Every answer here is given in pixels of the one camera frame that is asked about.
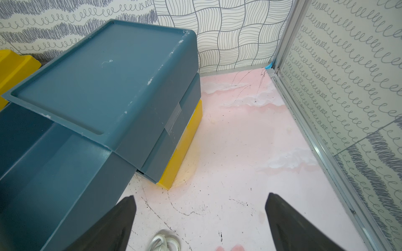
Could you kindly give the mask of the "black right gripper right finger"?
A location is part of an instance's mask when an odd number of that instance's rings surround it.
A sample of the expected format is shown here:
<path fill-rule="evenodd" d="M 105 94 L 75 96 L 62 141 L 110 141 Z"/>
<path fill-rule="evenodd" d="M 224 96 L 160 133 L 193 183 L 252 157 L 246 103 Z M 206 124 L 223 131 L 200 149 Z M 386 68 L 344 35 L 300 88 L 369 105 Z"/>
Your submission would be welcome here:
<path fill-rule="evenodd" d="M 270 193 L 265 204 L 271 235 L 278 251 L 342 251 L 281 196 Z"/>

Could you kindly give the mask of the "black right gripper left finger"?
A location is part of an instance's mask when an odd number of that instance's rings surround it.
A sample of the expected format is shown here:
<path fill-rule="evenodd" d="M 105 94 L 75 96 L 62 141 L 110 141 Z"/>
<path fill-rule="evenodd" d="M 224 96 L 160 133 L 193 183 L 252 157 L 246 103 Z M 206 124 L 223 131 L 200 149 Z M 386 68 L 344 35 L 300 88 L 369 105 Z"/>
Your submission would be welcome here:
<path fill-rule="evenodd" d="M 134 196 L 125 197 L 90 229 L 69 245 L 67 251 L 124 251 L 137 207 Z"/>

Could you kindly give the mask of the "teal drawer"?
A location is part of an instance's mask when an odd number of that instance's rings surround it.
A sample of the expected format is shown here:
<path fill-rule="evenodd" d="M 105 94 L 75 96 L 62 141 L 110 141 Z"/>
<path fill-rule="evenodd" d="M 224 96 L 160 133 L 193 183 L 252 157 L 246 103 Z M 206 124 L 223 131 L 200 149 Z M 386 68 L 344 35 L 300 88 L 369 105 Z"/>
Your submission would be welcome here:
<path fill-rule="evenodd" d="M 1 111 L 1 250 L 61 251 L 116 205 L 136 168 L 22 106 Z"/>

